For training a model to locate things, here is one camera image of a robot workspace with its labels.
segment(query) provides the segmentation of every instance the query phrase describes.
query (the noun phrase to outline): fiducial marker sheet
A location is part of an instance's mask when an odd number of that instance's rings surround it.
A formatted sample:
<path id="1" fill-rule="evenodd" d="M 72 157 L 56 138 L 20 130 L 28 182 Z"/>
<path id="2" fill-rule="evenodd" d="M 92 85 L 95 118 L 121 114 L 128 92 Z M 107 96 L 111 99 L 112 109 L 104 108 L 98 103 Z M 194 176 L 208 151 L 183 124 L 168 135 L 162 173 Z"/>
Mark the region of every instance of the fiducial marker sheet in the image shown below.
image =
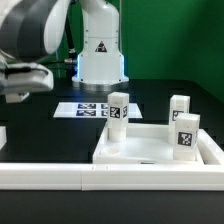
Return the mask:
<path id="1" fill-rule="evenodd" d="M 61 102 L 54 113 L 54 118 L 107 118 L 107 103 Z M 142 118 L 136 103 L 129 104 L 129 118 Z"/>

